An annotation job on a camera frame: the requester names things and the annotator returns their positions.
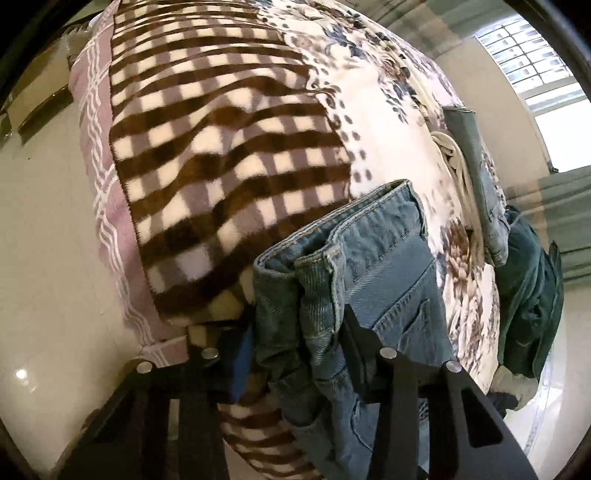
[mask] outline dark green garment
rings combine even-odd
[[[546,253],[525,216],[507,207],[509,257],[495,269],[501,301],[499,363],[514,374],[540,379],[560,323],[564,288],[560,252]]]

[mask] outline white wall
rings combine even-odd
[[[476,38],[436,59],[474,109],[503,188],[548,175],[537,127],[500,68]]]

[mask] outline green curtain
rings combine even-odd
[[[510,187],[505,195],[527,215],[545,248],[558,244],[565,283],[590,282],[591,166]]]
[[[502,0],[345,0],[344,3],[432,59],[480,29],[515,15]]]

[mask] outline blue fabric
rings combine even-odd
[[[509,225],[496,192],[495,181],[486,169],[476,113],[464,107],[443,107],[447,129],[466,160],[478,217],[482,225],[486,260],[500,267],[507,261]]]
[[[256,359],[299,446],[328,480],[366,478],[379,405],[353,391],[337,334],[345,304],[413,361],[452,358],[435,263],[407,181],[300,229],[255,261]],[[421,406],[420,463],[428,459]]]

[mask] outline tiled floor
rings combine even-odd
[[[0,151],[0,417],[47,473],[138,353],[99,261],[93,198],[70,105]],[[233,477],[260,479],[237,455]]]
[[[520,411],[507,412],[505,418],[540,480],[554,478],[545,474],[544,462],[561,413],[566,354],[566,323],[562,323],[542,372],[536,396]]]

